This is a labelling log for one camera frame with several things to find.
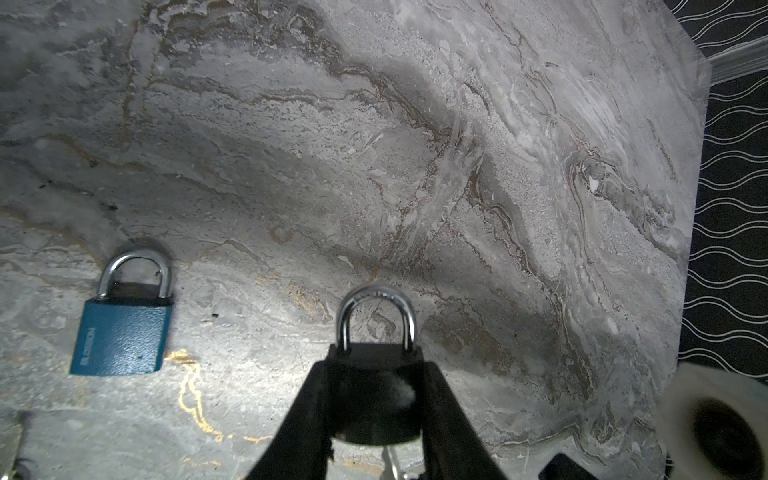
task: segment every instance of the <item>blue padlock body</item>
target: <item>blue padlock body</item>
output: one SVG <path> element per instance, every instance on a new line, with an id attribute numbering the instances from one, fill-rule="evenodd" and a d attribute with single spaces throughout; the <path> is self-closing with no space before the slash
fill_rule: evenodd
<path id="1" fill-rule="evenodd" d="M 168 299 L 90 299 L 83 309 L 70 374 L 121 376 L 158 371 L 173 307 Z"/>

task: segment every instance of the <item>blue padlock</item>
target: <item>blue padlock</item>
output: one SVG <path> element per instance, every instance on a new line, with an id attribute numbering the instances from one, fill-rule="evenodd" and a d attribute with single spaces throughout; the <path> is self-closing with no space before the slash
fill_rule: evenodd
<path id="1" fill-rule="evenodd" d="M 109 297 L 114 273 L 134 258 L 160 268 L 155 299 Z M 85 303 L 74 347 L 72 375 L 121 376 L 156 372 L 163 365 L 170 312 L 170 261 L 154 250 L 130 250 L 109 261 L 95 298 Z"/>

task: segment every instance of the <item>gray marble tabletop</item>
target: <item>gray marble tabletop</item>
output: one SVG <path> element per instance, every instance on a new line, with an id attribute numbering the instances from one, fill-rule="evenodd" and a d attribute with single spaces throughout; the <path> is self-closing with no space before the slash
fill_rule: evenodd
<path id="1" fill-rule="evenodd" d="M 8 0 L 0 31 L 0 406 L 35 478 L 241 478 L 373 280 L 509 478 L 660 477 L 710 75 L 661 0 Z M 68 376 L 131 241 L 174 261 L 164 367 Z"/>

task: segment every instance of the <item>dark background with wavy lines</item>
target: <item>dark background with wavy lines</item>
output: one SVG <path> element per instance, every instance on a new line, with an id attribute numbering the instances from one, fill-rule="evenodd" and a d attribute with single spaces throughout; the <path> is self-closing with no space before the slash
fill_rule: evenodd
<path id="1" fill-rule="evenodd" d="M 768 385 L 768 71 L 710 90 L 679 352 Z"/>
<path id="2" fill-rule="evenodd" d="M 768 35 L 766 0 L 664 0 L 707 57 Z"/>

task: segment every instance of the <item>silver metal shackle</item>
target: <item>silver metal shackle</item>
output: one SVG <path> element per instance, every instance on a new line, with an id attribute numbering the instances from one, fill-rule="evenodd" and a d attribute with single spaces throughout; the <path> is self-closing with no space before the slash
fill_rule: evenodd
<path id="1" fill-rule="evenodd" d="M 402 290 L 397 287 L 371 283 L 355 288 L 347 293 L 336 313 L 336 348 L 342 352 L 349 351 L 349 319 L 352 311 L 361 302 L 372 298 L 383 298 L 394 303 L 402 315 L 402 348 L 413 350 L 416 343 L 416 314 L 413 305 Z"/>
<path id="2" fill-rule="evenodd" d="M 160 269 L 160 289 L 157 291 L 158 298 L 168 298 L 170 295 L 170 260 L 160 252 L 149 249 L 129 250 L 120 253 L 109 260 L 104 272 L 101 273 L 101 280 L 98 283 L 96 298 L 104 300 L 109 293 L 109 287 L 114 282 L 114 274 L 123 263 L 134 258 L 144 258 L 151 260 Z"/>

